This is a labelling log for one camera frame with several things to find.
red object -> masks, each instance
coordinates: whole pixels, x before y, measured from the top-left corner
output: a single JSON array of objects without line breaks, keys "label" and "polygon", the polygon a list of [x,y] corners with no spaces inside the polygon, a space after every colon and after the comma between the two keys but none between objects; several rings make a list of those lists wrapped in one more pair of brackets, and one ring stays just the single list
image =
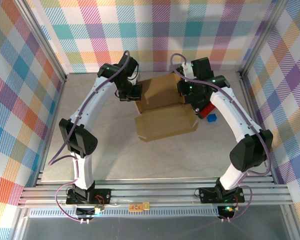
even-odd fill
[{"label": "red object", "polygon": [[202,109],[202,111],[199,114],[201,114],[201,116],[203,118],[205,118],[215,108],[216,108],[215,105],[213,105],[211,102],[209,102],[209,104],[204,109]]}]

metal base plate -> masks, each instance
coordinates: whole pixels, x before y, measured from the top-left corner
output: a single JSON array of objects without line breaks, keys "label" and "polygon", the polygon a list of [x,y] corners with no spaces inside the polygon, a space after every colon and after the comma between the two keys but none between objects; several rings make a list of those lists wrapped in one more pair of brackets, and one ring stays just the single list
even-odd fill
[{"label": "metal base plate", "polygon": [[237,192],[231,196],[227,200],[219,200],[217,199],[217,194],[215,193],[214,187],[200,187],[199,188],[199,196],[200,196],[200,202],[202,204],[235,204],[238,203],[244,203],[245,202],[245,196],[242,188],[238,188]]},{"label": "metal base plate", "polygon": [[[101,200],[101,204],[110,204],[111,199],[111,189],[105,188],[105,189],[93,189],[92,192],[93,196],[101,196],[104,199],[104,203]],[[100,204],[98,198],[94,197],[90,202],[84,201],[83,198],[81,198],[79,195],[75,194],[73,189],[69,189],[67,192],[67,197],[65,204],[67,205],[79,205],[79,204],[93,204],[98,205]]]}]

colorful plaid backdrop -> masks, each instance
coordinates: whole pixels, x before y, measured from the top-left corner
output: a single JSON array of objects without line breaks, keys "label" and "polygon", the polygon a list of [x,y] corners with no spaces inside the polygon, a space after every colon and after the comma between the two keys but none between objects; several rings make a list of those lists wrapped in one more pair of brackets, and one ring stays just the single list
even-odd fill
[{"label": "colorful plaid backdrop", "polygon": [[13,0],[0,0],[0,240],[33,180],[60,87]]},{"label": "colorful plaid backdrop", "polygon": [[117,63],[123,50],[141,71],[167,71],[175,52],[209,57],[214,70],[238,70],[276,0],[269,9],[271,0],[28,2],[63,66],[85,73]]},{"label": "colorful plaid backdrop", "polygon": [[274,135],[275,171],[300,219],[300,0],[289,0],[248,78],[257,116]]}]

cardboard box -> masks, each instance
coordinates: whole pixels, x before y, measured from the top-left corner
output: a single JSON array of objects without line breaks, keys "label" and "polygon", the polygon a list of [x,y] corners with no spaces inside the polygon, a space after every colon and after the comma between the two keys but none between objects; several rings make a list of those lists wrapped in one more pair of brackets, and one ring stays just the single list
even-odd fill
[{"label": "cardboard box", "polygon": [[141,116],[134,119],[136,132],[142,141],[150,142],[194,132],[198,118],[190,104],[184,104],[175,73],[141,81],[141,101],[135,102]]}]

